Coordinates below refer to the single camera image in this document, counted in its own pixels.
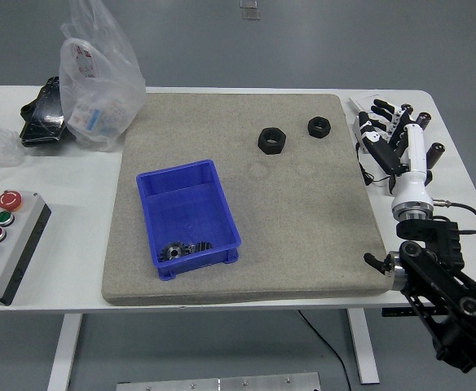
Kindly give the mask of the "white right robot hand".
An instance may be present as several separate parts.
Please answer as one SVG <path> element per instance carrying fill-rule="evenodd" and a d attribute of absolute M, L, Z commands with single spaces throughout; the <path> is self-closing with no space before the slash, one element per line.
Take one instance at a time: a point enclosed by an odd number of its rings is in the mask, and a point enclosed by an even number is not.
<path fill-rule="evenodd" d="M 371 111 L 388 124 L 373 120 L 367 112 L 361 111 L 358 115 L 360 141 L 389 177 L 394 219 L 401 222 L 432 218 L 434 202 L 426 191 L 427 153 L 421 125 L 421 121 L 430 116 L 425 114 L 414 119 L 411 106 L 395 106 L 380 99 L 373 101 Z"/>

